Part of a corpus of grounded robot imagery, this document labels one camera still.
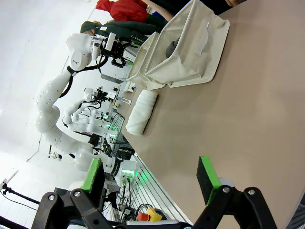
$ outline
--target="bolt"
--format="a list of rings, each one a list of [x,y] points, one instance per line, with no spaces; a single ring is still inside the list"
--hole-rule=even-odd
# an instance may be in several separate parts
[[[224,192],[224,193],[228,193],[229,191],[230,191],[230,189],[229,189],[228,187],[224,187],[224,188],[223,188],[223,192]]]
[[[79,191],[76,191],[75,193],[74,193],[74,196],[75,197],[79,197],[81,195],[81,192],[79,192]]]
[[[255,191],[254,191],[253,189],[250,189],[250,190],[248,191],[248,193],[252,196],[252,195],[254,195]]]
[[[55,199],[55,196],[54,195],[50,195],[49,196],[49,200],[54,200]]]

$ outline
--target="red jacket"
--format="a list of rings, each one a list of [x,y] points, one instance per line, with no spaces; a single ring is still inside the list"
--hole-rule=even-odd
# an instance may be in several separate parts
[[[115,21],[145,22],[148,16],[147,4],[141,0],[99,0],[96,8],[108,11]]]

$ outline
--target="table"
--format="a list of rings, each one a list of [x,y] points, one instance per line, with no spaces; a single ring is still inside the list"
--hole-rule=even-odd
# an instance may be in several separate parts
[[[279,229],[292,217],[305,187],[304,12],[301,0],[248,0],[223,13],[231,26],[214,80],[155,90],[144,135],[123,128],[192,222],[204,209],[200,155],[237,189],[260,188]],[[140,92],[119,110],[125,124]],[[219,228],[238,227],[224,217]]]

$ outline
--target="dark green jacket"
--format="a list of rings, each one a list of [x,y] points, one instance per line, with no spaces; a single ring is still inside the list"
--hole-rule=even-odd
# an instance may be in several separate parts
[[[146,41],[145,35],[152,35],[154,32],[160,33],[162,28],[155,25],[136,22],[136,21],[112,21],[104,25],[99,25],[91,21],[86,21],[81,26],[81,33],[94,29],[94,34],[108,37],[111,32],[116,34],[116,38],[130,38],[135,44],[141,45],[141,41]]]

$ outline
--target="white towel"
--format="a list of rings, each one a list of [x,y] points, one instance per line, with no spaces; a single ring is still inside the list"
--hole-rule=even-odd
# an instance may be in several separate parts
[[[132,135],[142,135],[149,118],[153,112],[153,106],[158,94],[149,90],[143,90],[129,116],[126,125],[127,132]]]

